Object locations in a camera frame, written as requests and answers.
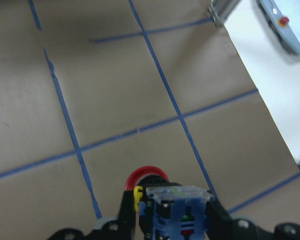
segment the blue tape line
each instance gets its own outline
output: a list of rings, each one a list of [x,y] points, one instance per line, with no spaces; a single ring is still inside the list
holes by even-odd
[[[29,5],[30,5],[30,9],[31,9],[31,12],[32,12],[32,16],[33,16],[33,20],[35,22],[35,25],[40,31],[42,31],[42,27],[41,27],[41,24],[40,24],[40,20],[39,20],[38,14],[37,14],[37,10],[36,10],[34,1],[33,0],[28,0],[28,2],[29,2]]]
[[[295,174],[295,175],[289,177],[288,179],[286,179],[286,180],[284,180],[284,181],[282,181],[282,182],[276,184],[275,186],[273,186],[273,187],[271,187],[271,188],[269,188],[269,189],[267,189],[267,190],[265,190],[265,191],[263,191],[263,192],[261,192],[261,193],[255,195],[255,196],[249,198],[248,200],[246,200],[246,201],[244,201],[244,202],[238,204],[237,206],[231,208],[228,212],[229,212],[230,214],[233,214],[233,213],[239,211],[240,209],[243,209],[243,208],[245,208],[245,207],[247,207],[247,206],[253,204],[254,202],[256,202],[256,201],[262,199],[263,197],[265,197],[265,196],[267,196],[267,195],[273,193],[274,191],[276,191],[276,190],[278,190],[278,189],[284,187],[285,185],[291,183],[292,181],[294,181],[294,180],[296,180],[296,179],[298,179],[298,178],[300,178],[300,172],[298,172],[297,174]]]
[[[73,127],[71,119],[70,119],[70,115],[69,115],[69,112],[68,112],[68,109],[67,109],[67,106],[66,106],[64,96],[63,96],[62,91],[61,91],[59,80],[58,80],[58,78],[55,74],[54,65],[49,60],[48,55],[47,55],[47,51],[45,49],[43,51],[44,51],[45,59],[46,59],[46,62],[48,64],[48,67],[49,67],[49,70],[50,70],[50,73],[51,73],[51,77],[52,77],[53,84],[54,84],[54,87],[55,87],[55,90],[56,90],[56,94],[57,94],[59,102],[60,102],[60,106],[61,106],[61,109],[62,109],[62,112],[63,112],[63,116],[64,116],[68,131],[69,131],[69,134],[70,134],[70,137],[71,137],[71,141],[72,141],[72,144],[73,144],[73,147],[74,147],[74,151],[75,151],[75,154],[76,154],[76,156],[78,158],[78,161],[80,163],[80,166],[81,166],[81,171],[82,171],[82,174],[83,174],[85,184],[86,184],[87,188],[90,191],[90,195],[91,195],[91,198],[92,198],[92,205],[93,205],[93,208],[94,208],[94,211],[95,211],[95,215],[96,215],[97,219],[100,219],[100,218],[102,218],[102,214],[101,214],[101,211],[99,209],[99,205],[98,205],[98,202],[96,200],[96,197],[94,195],[94,191],[93,191],[93,188],[92,188],[89,173],[88,173],[88,170],[87,170],[87,167],[86,167],[81,149],[79,147],[79,143],[78,143],[78,140],[77,140],[77,137],[76,137],[76,134],[75,134],[75,130],[74,130],[74,127]]]
[[[190,116],[198,115],[198,114],[210,111],[212,109],[221,107],[223,105],[230,104],[231,102],[234,102],[234,101],[237,101],[239,99],[248,97],[249,95],[255,94],[255,93],[258,93],[258,89],[239,94],[237,96],[228,98],[226,100],[214,103],[214,104],[209,105],[209,106],[199,108],[197,110],[190,111],[188,113],[185,113],[183,116],[185,118],[187,118],[187,117],[190,117]],[[111,136],[111,137],[108,137],[106,139],[96,141],[96,142],[93,142],[89,145],[83,146],[81,148],[81,151],[88,151],[90,149],[100,147],[101,145],[111,143],[111,142],[115,142],[115,141],[127,138],[129,136],[135,135],[138,132],[142,133],[142,132],[145,132],[145,131],[149,131],[151,129],[155,129],[155,128],[161,127],[163,125],[166,125],[166,124],[178,121],[178,120],[179,120],[178,117],[174,116],[174,117],[167,118],[165,120],[161,120],[161,121],[158,121],[158,122],[155,122],[155,123],[151,123],[151,124],[142,126],[140,128],[129,130],[127,132],[124,132],[124,133],[121,133],[121,134],[118,134],[118,135],[115,135],[115,136]],[[74,154],[76,154],[75,151],[69,151],[69,152],[65,152],[65,153],[55,155],[55,156],[52,156],[52,157],[49,157],[49,158],[45,158],[43,160],[39,160],[39,161],[34,162],[34,163],[30,163],[30,164],[27,164],[27,165],[24,165],[24,166],[20,166],[20,167],[14,168],[14,169],[10,169],[10,170],[1,172],[0,173],[0,179],[5,178],[5,177],[9,177],[11,175],[14,175],[14,174],[17,174],[17,173],[20,173],[20,172],[23,172],[25,170],[32,169],[34,167],[37,167],[37,166],[40,166],[40,165],[43,165],[43,164],[48,164],[48,163],[51,163],[51,162],[54,162],[54,161],[61,160],[65,157],[68,157],[68,156],[71,156],[71,155],[74,155]]]
[[[180,109],[179,109],[179,106],[178,106],[178,104],[177,104],[177,101],[176,101],[176,99],[175,99],[175,97],[174,97],[174,95],[173,95],[171,89],[170,89],[170,86],[169,86],[169,84],[168,84],[168,81],[167,81],[167,79],[166,79],[166,76],[165,76],[165,74],[164,74],[164,71],[162,70],[162,68],[161,68],[161,66],[160,66],[160,63],[159,63],[159,60],[158,60],[158,58],[157,58],[157,56],[156,56],[156,54],[155,54],[155,51],[154,51],[154,49],[153,49],[153,47],[152,47],[152,45],[151,45],[151,42],[150,42],[149,37],[148,37],[148,34],[147,34],[147,32],[146,32],[146,30],[145,30],[145,28],[144,28],[144,26],[143,26],[143,24],[142,24],[142,22],[141,22],[141,20],[140,20],[140,18],[139,18],[139,15],[138,15],[138,13],[137,13],[137,10],[136,10],[136,8],[135,8],[135,6],[134,6],[132,0],[128,0],[128,1],[129,1],[131,10],[132,10],[132,12],[133,12],[133,15],[134,15],[134,17],[135,17],[137,23],[139,24],[139,26],[140,26],[140,28],[141,28],[141,30],[142,30],[142,34],[143,34],[144,40],[145,40],[145,42],[146,42],[146,44],[147,44],[147,46],[148,46],[148,49],[149,49],[149,51],[150,51],[150,53],[151,53],[151,56],[152,56],[152,58],[153,58],[153,60],[154,60],[154,63],[155,63],[155,65],[156,65],[156,68],[157,68],[157,70],[158,70],[158,72],[159,72],[159,74],[160,74],[160,77],[161,77],[162,82],[163,82],[163,84],[164,84],[164,86],[165,86],[165,89],[166,89],[166,91],[167,91],[167,93],[168,93],[168,95],[169,95],[169,97],[170,97],[170,100],[171,100],[171,102],[172,102],[172,105],[173,105],[173,107],[174,107],[174,109],[175,109],[175,111],[176,111],[176,114],[177,114],[177,116],[178,116],[178,118],[179,118],[179,120],[180,120],[180,122],[181,122],[181,125],[182,125],[182,127],[183,127],[183,129],[184,129],[184,132],[185,132],[185,134],[186,134],[186,136],[187,136],[187,138],[188,138],[188,140],[189,140],[189,143],[190,143],[190,145],[191,145],[191,147],[192,147],[192,150],[193,150],[194,155],[195,155],[195,157],[196,157],[196,160],[197,160],[197,162],[198,162],[198,164],[199,164],[199,166],[200,166],[200,169],[201,169],[201,171],[202,171],[202,173],[203,173],[203,175],[204,175],[204,178],[205,178],[205,180],[206,180],[206,182],[207,182],[207,184],[208,184],[208,186],[209,186],[209,188],[210,188],[210,191],[214,194],[214,196],[215,196],[216,198],[218,198],[217,192],[216,192],[216,190],[215,190],[215,188],[214,188],[214,186],[213,186],[213,184],[212,184],[212,182],[211,182],[211,180],[210,180],[210,177],[209,177],[209,175],[208,175],[207,170],[206,170],[205,167],[204,167],[204,163],[203,163],[203,161],[202,161],[202,159],[201,159],[201,157],[200,157],[200,154],[199,154],[198,149],[197,149],[197,147],[196,147],[196,145],[195,145],[195,142],[194,142],[194,140],[193,140],[193,138],[192,138],[192,136],[191,136],[191,133],[190,133],[189,130],[188,130],[188,126],[187,126],[187,124],[186,124],[186,121],[185,121],[185,119],[184,119],[184,116],[182,115],[182,113],[181,113],[181,111],[180,111]]]
[[[75,151],[67,151],[67,152],[64,152],[62,154],[51,156],[51,157],[42,159],[40,161],[32,162],[32,163],[29,163],[29,164],[26,164],[26,165],[23,165],[23,166],[20,166],[20,167],[11,169],[11,170],[1,172],[0,173],[0,179],[10,177],[10,176],[15,175],[15,174],[19,174],[21,172],[33,169],[35,167],[39,167],[39,166],[44,165],[44,164],[59,161],[61,159],[64,159],[64,158],[69,157],[69,156],[74,155],[74,154],[75,154]]]
[[[176,29],[183,29],[183,28],[188,28],[196,25],[200,25],[203,23],[208,23],[211,22],[211,18],[203,18],[197,21],[192,21],[176,26],[168,26],[168,27],[163,27],[159,29],[154,29],[154,30],[149,30],[147,31],[148,34],[157,34],[157,33],[163,33],[163,32],[168,32],[168,31],[173,31]],[[116,36],[110,36],[110,37],[104,37],[104,38],[96,38],[96,39],[90,39],[91,42],[93,43],[106,43],[106,42],[111,42],[111,41],[117,41],[117,40],[123,40],[123,39],[128,39],[128,38],[133,38],[137,36],[142,36],[142,32],[133,32],[133,33],[128,33],[128,34],[122,34],[122,35],[116,35]]]

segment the red component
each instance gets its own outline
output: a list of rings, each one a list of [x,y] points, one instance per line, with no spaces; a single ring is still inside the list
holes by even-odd
[[[145,177],[149,175],[158,175],[169,181],[167,174],[156,166],[143,166],[135,170],[125,182],[124,190],[133,191],[135,186]]]
[[[181,231],[181,235],[186,237],[186,236],[190,236],[191,234],[193,234],[195,231],[193,229],[188,229],[188,230],[182,230]]]
[[[287,18],[286,16],[283,16],[280,20],[279,20],[279,22],[280,22],[280,24],[282,25],[282,26],[286,26],[288,23],[289,23],[289,18]]]

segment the yellow clip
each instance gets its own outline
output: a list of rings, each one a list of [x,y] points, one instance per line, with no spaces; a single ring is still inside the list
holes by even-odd
[[[134,196],[134,210],[138,213],[139,212],[139,203],[140,200],[143,197],[143,190],[144,188],[142,186],[136,186],[133,190],[133,196]]]

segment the metal post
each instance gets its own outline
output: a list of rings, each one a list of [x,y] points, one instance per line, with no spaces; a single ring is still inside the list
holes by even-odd
[[[224,25],[232,10],[240,0],[212,0],[208,8],[216,27]]]

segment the red circular object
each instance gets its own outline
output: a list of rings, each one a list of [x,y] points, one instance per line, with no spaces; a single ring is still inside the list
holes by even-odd
[[[286,16],[283,16],[279,21],[283,26],[285,26],[289,23],[290,20]]]
[[[156,166],[143,166],[135,170],[125,182],[124,190],[132,191],[135,186],[145,177],[149,175],[158,175],[169,181],[167,174]]]

